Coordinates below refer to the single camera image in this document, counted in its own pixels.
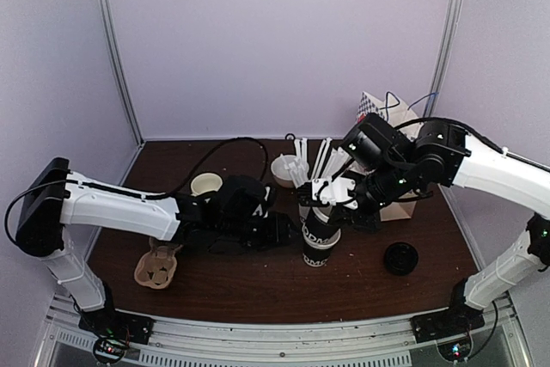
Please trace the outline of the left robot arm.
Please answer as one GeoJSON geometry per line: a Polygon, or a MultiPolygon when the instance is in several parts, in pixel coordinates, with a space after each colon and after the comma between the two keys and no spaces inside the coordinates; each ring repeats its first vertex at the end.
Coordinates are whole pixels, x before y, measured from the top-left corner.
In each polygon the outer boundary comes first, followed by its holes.
{"type": "Polygon", "coordinates": [[[21,207],[14,231],[6,236],[22,252],[43,260],[91,323],[106,336],[123,329],[123,316],[113,309],[107,284],[96,276],[64,234],[68,225],[91,225],[146,235],[160,242],[222,245],[232,251],[265,251],[285,247],[297,227],[276,212],[276,188],[248,175],[230,175],[218,189],[184,193],[183,185],[165,193],[148,193],[93,180],[55,157],[30,188],[17,195],[4,213],[9,225],[21,207]]]}

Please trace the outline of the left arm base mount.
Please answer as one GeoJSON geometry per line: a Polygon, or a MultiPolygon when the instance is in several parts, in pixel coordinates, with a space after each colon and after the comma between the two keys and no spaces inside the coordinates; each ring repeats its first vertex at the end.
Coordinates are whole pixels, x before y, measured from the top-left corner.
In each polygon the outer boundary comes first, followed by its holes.
{"type": "Polygon", "coordinates": [[[109,319],[100,315],[81,312],[78,326],[96,337],[92,355],[101,364],[121,361],[131,345],[147,345],[150,341],[154,320],[147,316],[115,311],[109,319]]]}

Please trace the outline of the black paper coffee cup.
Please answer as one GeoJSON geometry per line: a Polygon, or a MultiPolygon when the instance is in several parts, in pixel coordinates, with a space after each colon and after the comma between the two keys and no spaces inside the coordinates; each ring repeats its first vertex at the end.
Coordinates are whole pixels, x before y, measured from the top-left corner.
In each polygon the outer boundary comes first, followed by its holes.
{"type": "Polygon", "coordinates": [[[312,207],[302,225],[302,234],[306,241],[326,245],[339,231],[339,226],[330,222],[332,206],[312,207]]]}
{"type": "Polygon", "coordinates": [[[312,235],[307,231],[302,231],[303,238],[303,261],[311,267],[322,267],[326,265],[334,247],[338,244],[341,238],[341,230],[339,229],[327,243],[314,242],[312,235]]]}

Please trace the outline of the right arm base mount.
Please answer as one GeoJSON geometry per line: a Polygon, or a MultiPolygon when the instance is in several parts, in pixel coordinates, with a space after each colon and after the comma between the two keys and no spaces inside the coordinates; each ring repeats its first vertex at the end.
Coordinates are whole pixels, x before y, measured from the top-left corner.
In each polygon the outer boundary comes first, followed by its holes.
{"type": "Polygon", "coordinates": [[[444,361],[465,362],[474,353],[472,331],[485,326],[482,313],[445,309],[411,319],[412,331],[418,344],[435,342],[444,361]]]}

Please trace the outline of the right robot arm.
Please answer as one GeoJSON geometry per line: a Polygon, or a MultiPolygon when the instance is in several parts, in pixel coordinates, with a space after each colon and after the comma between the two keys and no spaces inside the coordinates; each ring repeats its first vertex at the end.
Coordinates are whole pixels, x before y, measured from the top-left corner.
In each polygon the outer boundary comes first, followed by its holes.
{"type": "Polygon", "coordinates": [[[459,333],[496,297],[533,272],[549,266],[549,170],[511,154],[469,125],[454,119],[421,118],[417,136],[402,123],[391,126],[370,113],[340,147],[367,170],[350,177],[338,172],[297,190],[300,205],[348,209],[350,216],[373,215],[406,193],[427,197],[430,184],[490,193],[530,209],[534,215],[518,239],[487,268],[456,286],[455,301],[441,314],[446,333],[459,333]]]}

